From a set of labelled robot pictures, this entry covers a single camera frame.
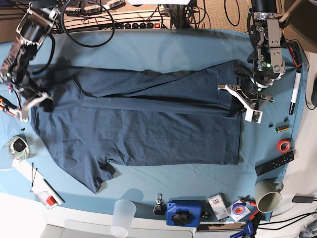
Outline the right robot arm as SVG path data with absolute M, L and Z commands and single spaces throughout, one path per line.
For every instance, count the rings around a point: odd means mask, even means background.
M 33 76 L 45 72 L 53 59 L 55 39 L 51 34 L 55 22 L 65 5 L 64 0 L 31 1 L 16 32 L 18 36 L 4 59 L 0 69 L 0 82 L 12 90 L 18 99 L 17 110 L 28 111 L 40 107 L 45 112 L 53 111 L 53 100 L 50 95 L 33 79 Z M 43 41 L 49 37 L 52 41 L 48 62 L 37 71 L 28 71 Z

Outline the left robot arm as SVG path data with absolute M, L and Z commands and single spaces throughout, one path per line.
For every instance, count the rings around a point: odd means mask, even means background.
M 248 122 L 260 123 L 262 108 L 267 102 L 273 102 L 270 94 L 261 91 L 280 80 L 285 73 L 285 61 L 282 57 L 282 32 L 277 19 L 278 5 L 274 0 L 252 0 L 247 18 L 247 31 L 253 47 L 248 56 L 251 68 L 236 65 L 233 73 L 240 81 L 238 85 L 219 85 L 237 98 L 243 105 L 242 112 Z

